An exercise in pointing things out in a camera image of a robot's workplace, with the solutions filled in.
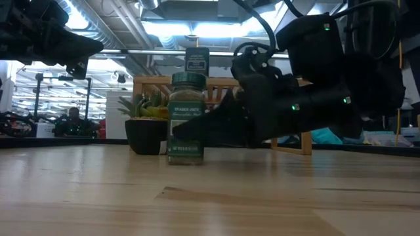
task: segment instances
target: metal pole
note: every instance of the metal pole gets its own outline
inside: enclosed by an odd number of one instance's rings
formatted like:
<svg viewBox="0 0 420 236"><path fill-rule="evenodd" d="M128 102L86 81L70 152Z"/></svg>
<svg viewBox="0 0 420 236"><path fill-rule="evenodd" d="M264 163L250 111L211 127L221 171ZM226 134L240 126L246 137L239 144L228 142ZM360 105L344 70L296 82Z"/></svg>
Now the metal pole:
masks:
<svg viewBox="0 0 420 236"><path fill-rule="evenodd" d="M104 49L99 54L143 54L143 55L162 55L162 56L185 56L183 50L142 50L142 49ZM222 57L233 57L233 52L210 52L210 56L222 56ZM286 53L276 53L272 57L273 59L289 59L289 55Z"/></svg>
<svg viewBox="0 0 420 236"><path fill-rule="evenodd" d="M92 79L86 78L86 80L87 80L87 95L86 95L85 120L87 120L87 115L89 113L89 98L91 97L91 87L92 87Z"/></svg>
<svg viewBox="0 0 420 236"><path fill-rule="evenodd" d="M36 86L33 85L15 85L15 88L25 88L25 89L35 89ZM64 86L41 86L41 89L87 89L87 87L77 86L77 87L64 87ZM93 87L91 90L127 90L125 87L115 88L115 87Z"/></svg>
<svg viewBox="0 0 420 236"><path fill-rule="evenodd" d="M41 73L38 73L35 76L35 79L37 80L37 90L35 93L35 107L33 108L33 116L38 116L38 107L39 107L39 93L41 92L41 82L43 80L44 75Z"/></svg>

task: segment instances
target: spice jar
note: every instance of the spice jar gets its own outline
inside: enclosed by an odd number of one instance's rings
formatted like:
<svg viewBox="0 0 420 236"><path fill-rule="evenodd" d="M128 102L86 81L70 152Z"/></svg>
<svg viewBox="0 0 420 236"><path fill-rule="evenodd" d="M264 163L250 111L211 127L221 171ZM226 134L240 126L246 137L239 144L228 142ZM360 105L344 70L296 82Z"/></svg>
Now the spice jar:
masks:
<svg viewBox="0 0 420 236"><path fill-rule="evenodd" d="M184 142L173 137L172 128L204 114L206 77L199 73L178 72L172 75L173 91L169 95L168 163L201 165L204 146L199 141Z"/></svg>

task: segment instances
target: cable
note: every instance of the cable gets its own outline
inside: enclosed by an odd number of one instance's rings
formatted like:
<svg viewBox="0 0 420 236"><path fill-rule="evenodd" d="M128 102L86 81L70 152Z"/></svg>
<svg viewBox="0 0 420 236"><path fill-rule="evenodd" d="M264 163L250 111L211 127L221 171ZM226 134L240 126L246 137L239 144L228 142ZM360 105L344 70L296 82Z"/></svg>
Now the cable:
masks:
<svg viewBox="0 0 420 236"><path fill-rule="evenodd" d="M401 0L398 0L398 8L401 8ZM403 68L403 59L402 59L402 42L400 39L400 43L398 45L399 55L400 55L400 69ZM397 119L396 119L396 135L395 135L395 146L398 147L398 138L400 135L401 130L401 109L398 109Z"/></svg>
<svg viewBox="0 0 420 236"><path fill-rule="evenodd" d="M364 9L367 7L374 7L374 6L388 7L388 9L390 9L391 13L394 15L394 22L395 22L394 37L392 38L392 42L389 45L389 48L385 51L385 53L382 54L380 57L376 58L377 60L380 60L384 57L389 57L398 48L398 44L401 38L401 14L400 14L399 8L397 8L394 3L390 1L380 1L380 0L369 1L366 3L361 3L359 5L351 7L349 9L346 9L342 12L338 12L337 14L334 14L333 17L334 19L338 19L348 14L352 14L353 12L357 10Z"/></svg>
<svg viewBox="0 0 420 236"><path fill-rule="evenodd" d="M286 4L286 6L289 8L289 10L297 17L302 17L303 14L299 12L296 7L293 5L293 3L290 0L283 0L283 2Z"/></svg>
<svg viewBox="0 0 420 236"><path fill-rule="evenodd" d="M255 17L258 22L263 26L264 30L267 32L268 38L270 39L270 47L266 51L267 57L271 57L274 55L276 51L276 37L274 36L274 32L272 31L270 25L258 14L252 7L250 7L247 3L244 3L242 0L233 0L236 4L238 4L241 8L246 10L251 16Z"/></svg>

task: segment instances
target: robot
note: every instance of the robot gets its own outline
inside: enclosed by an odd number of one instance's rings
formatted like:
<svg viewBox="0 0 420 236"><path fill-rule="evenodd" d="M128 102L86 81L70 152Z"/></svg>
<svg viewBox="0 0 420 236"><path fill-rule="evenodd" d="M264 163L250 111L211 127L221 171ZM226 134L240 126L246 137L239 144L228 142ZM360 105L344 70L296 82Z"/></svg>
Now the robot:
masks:
<svg viewBox="0 0 420 236"><path fill-rule="evenodd" d="M324 127L355 137L362 131L361 117L388 115L401 107L402 74L390 59L398 48L401 28L394 3L370 1L331 16L303 16L285 0L297 18L274 35L250 6L234 1L259 20L270 45L240 45L231 71L243 90L236 97L229 90L217 109L174 127L175 138L252 148L271 138ZM335 21L368 7L388 9L394 23L390 45L377 58L363 52L345 53ZM237 56L242 48L244 53ZM275 52L284 51L292 74L284 75L268 63ZM300 87L298 77L310 84Z"/></svg>
<svg viewBox="0 0 420 236"><path fill-rule="evenodd" d="M104 45L64 29L68 19L53 0L0 0L0 60L60 64L84 79L89 57Z"/></svg>

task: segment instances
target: jar lid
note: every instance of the jar lid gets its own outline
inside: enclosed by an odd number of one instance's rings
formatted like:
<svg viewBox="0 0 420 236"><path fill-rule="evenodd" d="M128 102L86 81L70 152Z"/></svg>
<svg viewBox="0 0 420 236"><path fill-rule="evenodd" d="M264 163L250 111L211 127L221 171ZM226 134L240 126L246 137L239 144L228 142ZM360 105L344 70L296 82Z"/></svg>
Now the jar lid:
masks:
<svg viewBox="0 0 420 236"><path fill-rule="evenodd" d="M203 74L184 71L172 74L171 83L175 86L179 84L192 84L200 89L204 89L205 80L206 77Z"/></svg>

